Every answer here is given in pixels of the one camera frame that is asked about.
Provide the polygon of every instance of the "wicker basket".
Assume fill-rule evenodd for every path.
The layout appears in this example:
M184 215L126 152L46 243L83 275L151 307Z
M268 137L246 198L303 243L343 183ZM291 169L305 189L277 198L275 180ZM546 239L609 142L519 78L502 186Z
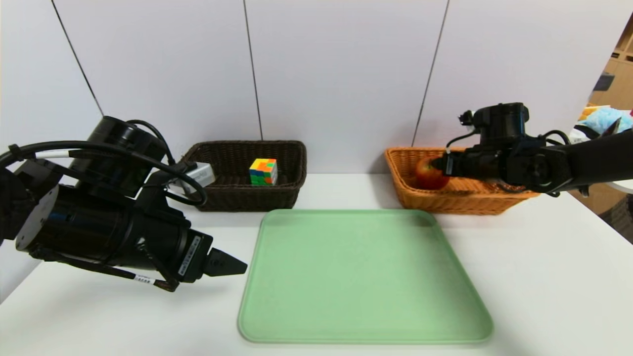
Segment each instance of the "wicker basket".
M277 184L252 186L249 167L256 158L277 159ZM205 187L203 212L269 212L290 209L306 180L306 146L299 141L212 141L195 144L183 158L208 162L216 176Z
M441 156L443 152L444 148L389 148L385 151L403 207L433 213L497 215L539 195L532 191L507 193L491 184L466 178L451 178L446 187L437 191L415 188L418 161L423 157Z

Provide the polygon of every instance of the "plastic tray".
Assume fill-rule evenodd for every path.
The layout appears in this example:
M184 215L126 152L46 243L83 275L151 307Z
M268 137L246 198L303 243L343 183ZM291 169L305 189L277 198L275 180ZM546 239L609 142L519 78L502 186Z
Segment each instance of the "plastic tray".
M260 343L474 343L492 319L428 213L275 210L238 325Z

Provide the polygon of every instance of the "black robotic arm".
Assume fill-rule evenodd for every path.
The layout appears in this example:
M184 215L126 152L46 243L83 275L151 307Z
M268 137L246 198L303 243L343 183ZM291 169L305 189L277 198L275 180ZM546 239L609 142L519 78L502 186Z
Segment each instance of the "black robotic arm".
M528 119L528 109L522 103L467 111L460 122L473 131L458 139L480 134L480 143L464 151L451 151L449 146L457 139L452 140L442 158L432 164L451 177L502 182L552 195L571 189L587 194L587 187L594 183L633 179L631 130L569 144L560 131L528 136ZM561 136L565 144L550 139L553 134Z
M168 291L203 274L244 273L244 262L211 248L213 237L191 229L184 214L167 204L167 198L189 205L206 201L202 186L187 175L198 163L175 163L162 135L150 126L154 137L138 123L104 117L87 141L10 146L0 156L0 243L15 239L16 249L34 258ZM160 162L166 154L169 165ZM56 155L74 160L64 167L44 159ZM24 163L15 172L6 169L18 161ZM152 168L159 171L150 175ZM60 184L64 175L78 183ZM174 182L190 187L196 200L167 191ZM157 270L164 280L116 266Z

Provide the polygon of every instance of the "red apple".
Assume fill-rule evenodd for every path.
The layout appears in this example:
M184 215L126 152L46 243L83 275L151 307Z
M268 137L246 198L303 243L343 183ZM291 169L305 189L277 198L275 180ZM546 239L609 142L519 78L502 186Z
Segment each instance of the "red apple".
M431 161L436 158L439 156L422 158L415 166L415 177L420 189L442 189L448 184L450 177L431 165Z

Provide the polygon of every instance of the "label sticker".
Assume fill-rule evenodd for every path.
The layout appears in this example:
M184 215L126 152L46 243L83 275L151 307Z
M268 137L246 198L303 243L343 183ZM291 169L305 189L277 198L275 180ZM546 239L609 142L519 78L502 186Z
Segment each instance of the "label sticker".
M187 251L185 258L182 260L182 265L180 265L180 269L178 270L178 274L180 274L181 276L184 276L185 273L187 272L187 268L189 268L191 259L194 257L194 253L196 252L198 245L200 245L200 240L202 240L200 236L196 236L194 238L194 241L191 243L191 246L189 247L189 251Z
M146 277L146 276L142 276L140 274L137 274L134 277L135 281L139 281L139 282L143 282L143 283L147 283L147 284L154 284L155 279L150 278L150 277Z
M446 162L446 174L451 175L453 173L453 157L448 156Z

